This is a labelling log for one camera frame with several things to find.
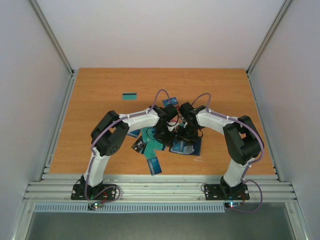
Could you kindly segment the navy blue card holder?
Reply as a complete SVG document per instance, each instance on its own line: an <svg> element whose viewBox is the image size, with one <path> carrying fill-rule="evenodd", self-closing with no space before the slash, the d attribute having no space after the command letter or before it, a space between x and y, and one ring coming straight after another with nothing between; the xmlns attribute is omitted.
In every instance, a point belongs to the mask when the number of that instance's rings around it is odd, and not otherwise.
<svg viewBox="0 0 320 240"><path fill-rule="evenodd" d="M175 140L173 146L169 148L169 152L180 155L200 156L201 145L202 137L198 137L196 143L193 145L188 145L181 140Z"/></svg>

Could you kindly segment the blue card bottom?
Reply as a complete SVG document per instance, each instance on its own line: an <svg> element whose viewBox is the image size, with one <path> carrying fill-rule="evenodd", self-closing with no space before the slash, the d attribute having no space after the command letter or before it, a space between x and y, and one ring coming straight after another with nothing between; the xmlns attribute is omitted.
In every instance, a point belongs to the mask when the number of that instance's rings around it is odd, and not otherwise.
<svg viewBox="0 0 320 240"><path fill-rule="evenodd" d="M150 174L152 176L162 173L162 169L161 169L159 160L156 156L147 159L147 164L149 167Z"/></svg>

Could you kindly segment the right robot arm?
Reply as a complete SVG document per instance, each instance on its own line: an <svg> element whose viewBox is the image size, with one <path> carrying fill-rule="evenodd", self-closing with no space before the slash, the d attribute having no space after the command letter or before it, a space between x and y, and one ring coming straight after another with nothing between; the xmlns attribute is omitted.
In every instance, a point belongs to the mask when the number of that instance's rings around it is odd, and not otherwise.
<svg viewBox="0 0 320 240"><path fill-rule="evenodd" d="M224 136L228 154L231 158L225 174L220 179L220 191L224 198L234 197L243 179L258 155L264 153L264 143L250 117L231 117L215 112L206 106L194 108L189 102L182 104L179 113L184 126L179 126L176 138L187 145L198 141L198 131L209 128Z"/></svg>

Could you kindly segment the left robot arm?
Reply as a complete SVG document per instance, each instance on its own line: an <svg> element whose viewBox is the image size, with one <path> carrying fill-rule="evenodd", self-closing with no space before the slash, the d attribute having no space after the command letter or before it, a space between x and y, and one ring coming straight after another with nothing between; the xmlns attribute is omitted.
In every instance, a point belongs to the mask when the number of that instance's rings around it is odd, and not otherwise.
<svg viewBox="0 0 320 240"><path fill-rule="evenodd" d="M127 134L143 128L154 128L153 138L162 145L171 147L176 133L169 122L178 115L172 104L166 107L153 105L143 111L117 114L109 111L91 132L91 160L83 174L83 194L96 199L101 193L100 184L107 163L122 146Z"/></svg>

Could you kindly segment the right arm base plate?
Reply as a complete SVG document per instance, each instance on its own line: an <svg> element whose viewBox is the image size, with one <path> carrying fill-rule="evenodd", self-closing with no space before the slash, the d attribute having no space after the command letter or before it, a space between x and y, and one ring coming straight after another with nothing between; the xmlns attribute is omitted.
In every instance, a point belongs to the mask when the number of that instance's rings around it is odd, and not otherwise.
<svg viewBox="0 0 320 240"><path fill-rule="evenodd" d="M205 184L204 196L207 201L240 201L250 199L248 186L243 183L230 189L223 189L223 186L220 184Z"/></svg>

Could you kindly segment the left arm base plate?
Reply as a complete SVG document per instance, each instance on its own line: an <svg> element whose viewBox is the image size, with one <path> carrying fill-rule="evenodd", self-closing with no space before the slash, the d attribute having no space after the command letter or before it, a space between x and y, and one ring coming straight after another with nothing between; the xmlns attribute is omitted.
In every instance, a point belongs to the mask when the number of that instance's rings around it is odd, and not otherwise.
<svg viewBox="0 0 320 240"><path fill-rule="evenodd" d="M112 201L116 198L117 186L115 184L99 184L95 187L87 186L87 197L89 200L95 201ZM87 200L85 197L85 184L75 184L71 191L71 200L81 201Z"/></svg>

